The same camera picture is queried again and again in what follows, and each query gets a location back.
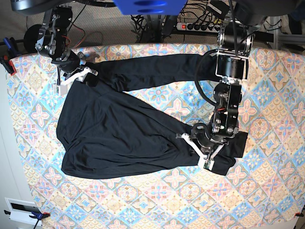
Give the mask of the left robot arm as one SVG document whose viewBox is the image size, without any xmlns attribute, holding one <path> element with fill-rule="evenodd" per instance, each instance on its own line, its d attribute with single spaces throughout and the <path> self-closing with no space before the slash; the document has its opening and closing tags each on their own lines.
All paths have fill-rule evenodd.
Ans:
<svg viewBox="0 0 305 229">
<path fill-rule="evenodd" d="M 216 76 L 220 82 L 214 88 L 214 99 L 209 99 L 199 84 L 195 73 L 195 86 L 201 97 L 214 106 L 209 123 L 197 123 L 191 134 L 177 134 L 199 156 L 198 167 L 217 173 L 215 158 L 239 132 L 238 106 L 242 99 L 240 82 L 248 77 L 249 55 L 254 41 L 254 32 L 264 22 L 265 16 L 255 15 L 242 3 L 229 4 L 231 16 L 223 19 L 218 32 L 217 49 L 206 52 L 217 57 Z"/>
</svg>

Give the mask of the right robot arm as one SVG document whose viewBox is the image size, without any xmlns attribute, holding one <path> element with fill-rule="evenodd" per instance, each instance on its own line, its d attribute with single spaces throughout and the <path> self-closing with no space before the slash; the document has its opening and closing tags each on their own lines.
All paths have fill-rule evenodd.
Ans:
<svg viewBox="0 0 305 229">
<path fill-rule="evenodd" d="M 79 81 L 90 87 L 98 83 L 98 72 L 81 64 L 80 54 L 75 54 L 66 44 L 68 27 L 72 24 L 69 0 L 12 0 L 11 8 L 26 16 L 44 13 L 35 49 L 41 56 L 51 58 L 58 69 L 53 90 L 58 95 L 68 93 L 68 86 Z"/>
</svg>

